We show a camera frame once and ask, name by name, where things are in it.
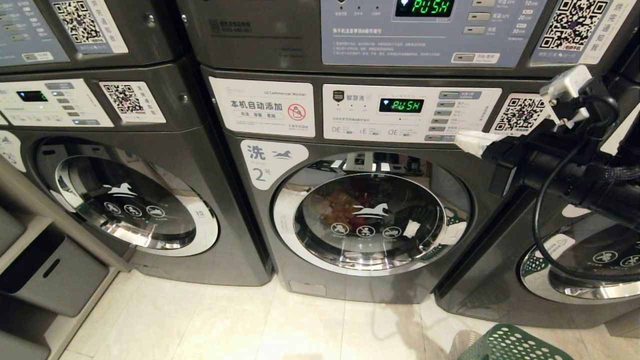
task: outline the washer door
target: washer door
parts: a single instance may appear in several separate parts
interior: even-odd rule
[[[467,189],[428,161],[351,152],[293,174],[276,193],[275,227],[304,260],[341,274],[381,276],[425,266],[463,236]]]
[[[218,238],[218,221],[209,207],[165,169],[100,144],[47,148],[55,150],[41,152],[66,151],[55,170],[58,190],[97,229],[164,256],[198,254]]]
[[[608,218],[589,214],[545,239],[560,263],[588,274],[624,275],[640,272],[640,233]],[[567,304],[605,304],[640,297],[640,282],[576,279],[551,268],[533,247],[520,265],[520,277],[533,293]]]

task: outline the qr code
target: qr code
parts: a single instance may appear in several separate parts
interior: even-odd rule
[[[540,48],[582,51],[608,4],[604,0],[563,0]]]
[[[62,1],[53,7],[76,44],[107,42],[85,1]]]
[[[514,97],[502,109],[494,130],[529,132],[547,108],[543,99],[521,99]]]
[[[131,85],[103,85],[111,102],[121,114],[145,114],[145,108],[140,104]]]

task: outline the stacked washer dryer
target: stacked washer dryer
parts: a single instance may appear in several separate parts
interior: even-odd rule
[[[268,252],[171,2],[1,4],[15,34],[0,71],[17,73],[0,82],[2,155],[114,251],[135,248],[145,274],[267,283]]]
[[[624,122],[601,150],[615,154],[628,126],[640,121],[640,37],[608,75]],[[539,327],[588,328],[640,307],[640,282],[576,279],[545,261],[533,246],[531,218],[537,193],[529,193],[496,223],[482,243],[436,290],[450,313]],[[540,218],[545,247],[564,266],[587,274],[640,271],[640,233],[602,215],[545,196]]]
[[[456,133],[530,130],[548,111],[545,80],[578,62],[605,72],[640,12],[628,1],[178,4],[281,284],[392,303],[423,301],[504,206],[488,192],[492,167],[457,149]],[[573,33],[563,19],[577,26],[584,12]]]

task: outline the gray storage bin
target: gray storage bin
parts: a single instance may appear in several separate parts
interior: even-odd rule
[[[4,254],[25,230],[21,222],[0,208],[0,255]]]
[[[47,347],[4,331],[0,331],[0,351],[2,359],[11,360],[44,360],[51,352]]]
[[[0,291],[75,316],[108,269],[63,234],[44,231],[0,274]]]

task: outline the digital display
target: digital display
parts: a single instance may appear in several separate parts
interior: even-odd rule
[[[45,102],[47,97],[41,91],[18,91],[18,96],[26,102]]]
[[[398,0],[396,17],[450,17],[454,0]]]
[[[381,113],[420,113],[422,99],[380,99]]]

